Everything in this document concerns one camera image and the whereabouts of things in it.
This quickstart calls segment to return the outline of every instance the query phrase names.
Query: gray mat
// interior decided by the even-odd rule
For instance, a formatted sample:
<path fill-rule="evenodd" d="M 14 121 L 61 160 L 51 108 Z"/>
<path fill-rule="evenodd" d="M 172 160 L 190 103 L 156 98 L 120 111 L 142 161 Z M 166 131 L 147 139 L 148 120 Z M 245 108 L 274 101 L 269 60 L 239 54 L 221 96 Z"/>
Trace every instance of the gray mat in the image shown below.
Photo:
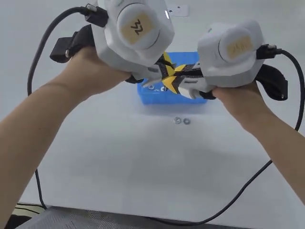
<path fill-rule="evenodd" d="M 52 207 L 18 229 L 173 229 L 144 217 Z M 238 229 L 216 225 L 179 227 L 182 229 Z"/>

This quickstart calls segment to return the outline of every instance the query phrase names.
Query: skin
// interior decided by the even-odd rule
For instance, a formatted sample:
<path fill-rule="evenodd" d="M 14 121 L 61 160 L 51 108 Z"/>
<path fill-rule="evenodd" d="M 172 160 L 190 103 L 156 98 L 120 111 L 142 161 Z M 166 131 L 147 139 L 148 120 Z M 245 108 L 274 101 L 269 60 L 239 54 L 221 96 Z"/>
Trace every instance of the skin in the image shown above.
<path fill-rule="evenodd" d="M 82 49 L 55 79 L 0 123 L 0 228 L 4 228 L 66 116 L 81 102 L 112 89 L 129 73 L 111 69 L 94 48 Z M 305 203 L 305 139 L 266 106 L 255 83 L 214 90 L 230 114 L 263 145 Z"/>

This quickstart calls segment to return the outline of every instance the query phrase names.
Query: white table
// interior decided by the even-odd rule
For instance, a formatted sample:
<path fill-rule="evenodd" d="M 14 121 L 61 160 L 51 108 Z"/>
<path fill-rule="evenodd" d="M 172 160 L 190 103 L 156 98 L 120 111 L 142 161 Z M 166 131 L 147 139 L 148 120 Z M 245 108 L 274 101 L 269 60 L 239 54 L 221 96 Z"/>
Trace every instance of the white table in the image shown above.
<path fill-rule="evenodd" d="M 38 42 L 49 23 L 85 0 L 10 0 L 0 8 L 0 118 L 26 97 L 26 81 Z M 176 37 L 168 51 L 195 51 L 214 21 L 257 19 L 267 42 L 292 52 L 305 70 L 305 4 L 302 0 L 168 0 L 188 3 L 191 16 L 173 18 Z M 71 16 L 52 34 L 34 77 L 34 89 L 63 65 L 48 56 L 56 39 L 84 25 Z M 299 86 L 284 57 L 270 62 L 289 80 L 289 100 L 268 105 L 295 125 Z M 176 125 L 173 118 L 190 118 Z M 200 221 L 218 212 L 268 161 L 260 144 L 219 101 L 205 105 L 148 106 L 136 86 L 122 83 L 75 109 L 39 166 L 47 205 Z M 31 180 L 21 201 L 39 203 Z M 305 208 L 274 166 L 268 168 L 215 224 L 264 229 L 305 227 Z"/>

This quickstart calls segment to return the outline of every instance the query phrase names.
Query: metal washer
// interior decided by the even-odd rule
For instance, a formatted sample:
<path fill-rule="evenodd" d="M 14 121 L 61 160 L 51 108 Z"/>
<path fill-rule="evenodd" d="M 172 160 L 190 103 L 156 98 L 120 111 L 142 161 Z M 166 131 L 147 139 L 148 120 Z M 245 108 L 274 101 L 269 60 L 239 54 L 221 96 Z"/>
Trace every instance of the metal washer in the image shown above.
<path fill-rule="evenodd" d="M 176 124 L 180 124 L 182 122 L 181 118 L 179 118 L 179 117 L 175 117 L 173 121 Z"/>
<path fill-rule="evenodd" d="M 191 120 L 188 118 L 185 118 L 185 119 L 183 119 L 183 123 L 186 125 L 189 125 L 189 124 L 191 124 Z"/>

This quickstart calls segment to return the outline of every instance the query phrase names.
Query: blue plastic tray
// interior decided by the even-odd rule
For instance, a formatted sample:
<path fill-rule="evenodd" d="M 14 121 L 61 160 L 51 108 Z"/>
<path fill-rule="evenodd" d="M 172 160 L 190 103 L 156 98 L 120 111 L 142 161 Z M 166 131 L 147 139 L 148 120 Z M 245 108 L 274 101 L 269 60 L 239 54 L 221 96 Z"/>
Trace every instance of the blue plastic tray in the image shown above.
<path fill-rule="evenodd" d="M 199 61 L 198 52 L 170 52 L 168 53 L 172 62 L 177 66 L 182 64 L 192 64 Z M 162 92 L 163 83 L 156 83 L 154 89 L 141 87 L 138 84 L 138 94 L 143 104 L 204 104 L 205 99 L 189 99 L 171 91 Z"/>

